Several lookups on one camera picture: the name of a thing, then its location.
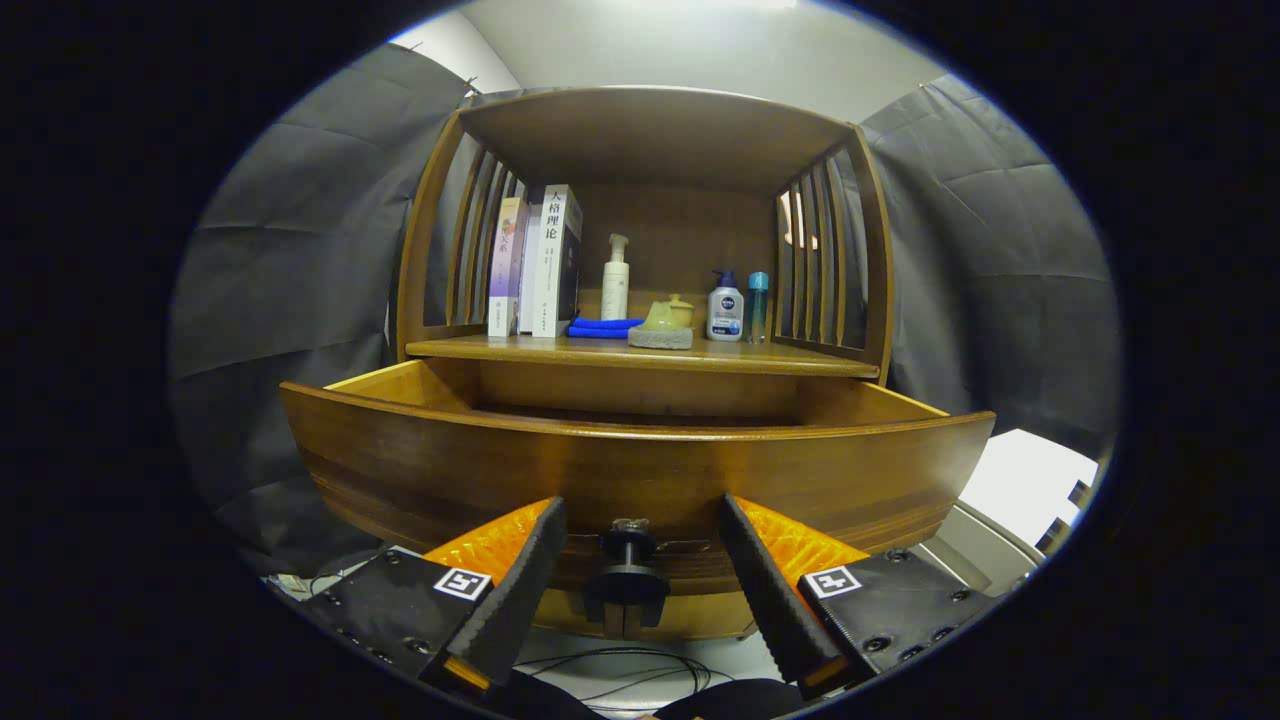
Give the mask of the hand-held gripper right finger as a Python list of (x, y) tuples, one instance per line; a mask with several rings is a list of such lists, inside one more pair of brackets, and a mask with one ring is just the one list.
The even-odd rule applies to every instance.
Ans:
[(732, 495), (719, 537), (782, 679), (806, 700), (911, 661), (997, 603), (913, 550), (867, 553)]

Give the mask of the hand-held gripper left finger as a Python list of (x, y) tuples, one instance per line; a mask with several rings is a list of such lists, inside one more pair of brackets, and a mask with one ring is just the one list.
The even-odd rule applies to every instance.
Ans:
[(388, 550), (300, 614), (399, 676), (481, 698), (508, 682), (566, 541), (563, 498), (544, 498), (430, 553)]

